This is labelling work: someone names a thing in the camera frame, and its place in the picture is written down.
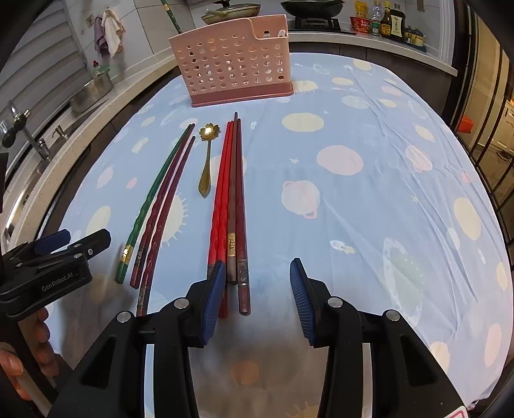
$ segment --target flower-shaped spoon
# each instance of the flower-shaped spoon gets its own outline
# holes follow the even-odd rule
[[[207,141],[207,159],[205,160],[204,170],[201,173],[200,183],[198,184],[198,191],[203,197],[207,197],[211,191],[211,141],[219,136],[219,126],[213,124],[206,124],[204,128],[200,129],[200,138],[202,141]]]

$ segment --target light blue tablecloth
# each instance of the light blue tablecloth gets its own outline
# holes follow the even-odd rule
[[[62,227],[78,239],[105,227],[94,280],[51,306],[51,342],[75,365],[138,292],[112,277],[133,222],[190,122],[243,121],[252,314],[219,321],[191,350],[203,417],[315,417],[326,351],[303,337],[289,284],[300,257],[310,277],[357,309],[398,309],[430,347],[466,405],[499,378],[512,331],[512,286],[486,192],[441,118],[389,70],[323,54],[291,54],[295,94],[193,109],[181,77],[134,115],[87,174]],[[213,190],[198,193],[206,144],[193,148],[160,249],[150,311],[202,280]],[[146,405],[153,410],[152,367]]]

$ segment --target pink utensil holder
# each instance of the pink utensil holder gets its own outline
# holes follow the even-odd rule
[[[293,94],[284,14],[215,23],[170,44],[193,107]]]

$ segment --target human hand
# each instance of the human hand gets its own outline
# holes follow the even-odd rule
[[[48,318],[48,311],[46,308],[37,311],[38,320],[34,326],[34,337],[39,343],[38,348],[34,354],[35,360],[38,362],[41,372],[45,376],[57,376],[59,373],[59,366],[57,365],[55,354],[53,353],[52,346],[48,342],[50,339],[50,331],[43,321]],[[19,358],[14,354],[0,349],[0,365],[4,369],[7,377],[14,385],[14,388],[24,400],[30,400],[30,396],[25,392],[21,385],[16,380],[16,377],[23,374],[23,364]]]

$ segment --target chopstick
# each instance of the chopstick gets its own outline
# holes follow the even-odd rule
[[[223,167],[223,185],[222,185],[222,199],[219,210],[219,233],[218,233],[218,249],[216,259],[227,263],[227,222],[228,222],[228,195],[229,195],[229,180],[230,180],[230,156],[232,153],[232,135],[234,129],[234,122],[229,122],[229,134],[226,139],[227,149],[225,152],[225,164]],[[219,307],[219,318],[226,318],[228,315],[228,294],[227,284],[225,284],[225,291],[223,292],[222,304]]]
[[[236,164],[237,112],[234,113],[232,132],[232,149],[230,152],[230,180],[227,222],[227,282],[237,283],[237,265],[235,260],[235,164]]]
[[[150,205],[152,204],[152,201],[154,200],[155,194],[157,193],[157,190],[159,188],[159,184],[161,184],[162,179],[164,178],[167,169],[169,165],[172,163],[173,158],[177,154],[177,150],[180,146],[180,142],[187,134],[187,138],[191,135],[191,132],[193,132],[194,124],[191,124],[187,127],[187,129],[184,131],[182,136],[180,137],[180,140],[177,142],[173,150],[170,152],[170,155],[164,162],[164,165],[162,166],[159,174],[154,180],[154,183],[152,184],[152,187],[150,188],[146,200],[143,203],[143,206],[141,207],[139,211],[139,215],[137,216],[136,220],[134,221],[134,226],[132,227],[132,231],[130,232],[127,242],[125,244],[125,248],[123,249],[123,252],[121,253],[121,259],[120,264],[118,265],[118,271],[116,272],[115,281],[118,283],[123,283],[125,280],[126,271],[129,267],[130,259],[132,257],[132,252],[134,250],[134,245],[136,244],[137,237],[139,236],[139,232],[141,231],[141,228],[143,227],[143,221],[146,217],[146,214],[148,213],[148,210],[150,209]]]
[[[139,299],[137,303],[136,316],[146,315],[146,313],[148,312],[150,290],[152,288],[152,280],[155,272],[155,263],[157,261],[157,255],[159,254],[159,247],[161,244],[162,234],[164,232],[164,225],[166,224],[168,213],[170,212],[171,204],[173,202],[173,198],[175,197],[178,182],[180,181],[180,176],[182,175],[184,166],[186,165],[186,161],[189,157],[189,153],[191,152],[191,148],[193,147],[195,138],[196,137],[193,136],[189,141],[188,147],[184,155],[182,156],[182,159],[180,160],[177,172],[175,173],[175,177],[171,182],[170,189],[168,190],[168,194],[166,195],[166,200],[164,201],[161,212],[159,214],[157,227],[152,238],[152,247],[150,248],[148,259],[146,261],[146,268],[143,274],[143,281],[141,283],[141,288],[139,289]]]
[[[241,119],[237,120],[237,141],[236,141],[236,261],[237,261],[237,296],[239,313],[250,315],[250,287],[248,283],[248,260],[246,251],[246,225],[245,225],[245,194],[243,181],[243,138],[241,130]]]
[[[221,202],[223,194],[223,173],[225,172],[225,162],[227,159],[227,144],[230,135],[230,122],[227,123],[227,129],[225,130],[225,139],[223,141],[223,151],[221,161],[219,163],[218,170],[218,181],[216,184],[216,195],[214,197],[214,209],[212,210],[212,226],[211,236],[209,241],[209,256],[207,258],[207,278],[214,267],[214,263],[217,260],[218,252],[218,237],[219,237],[219,215],[221,212]]]
[[[143,232],[143,236],[141,237],[141,242],[139,243],[139,248],[137,251],[136,260],[134,261],[134,267],[132,269],[132,276],[130,280],[130,285],[137,289],[139,288],[139,284],[141,283],[141,275],[143,273],[144,262],[146,260],[146,254],[148,253],[148,247],[150,245],[150,238],[152,237],[152,232],[154,230],[155,222],[157,221],[157,216],[159,215],[159,211],[162,206],[162,201],[166,196],[166,191],[168,190],[168,186],[170,185],[171,179],[173,177],[173,172],[175,171],[175,167],[178,164],[178,160],[182,155],[182,151],[186,146],[186,142],[189,139],[189,135],[194,129],[194,124],[190,124],[185,132],[180,137],[180,140],[177,144],[179,145],[178,152],[173,157],[173,161],[168,168],[168,172],[160,186],[159,193],[155,200],[154,205],[152,206],[152,211],[148,220],[146,221],[146,227]]]

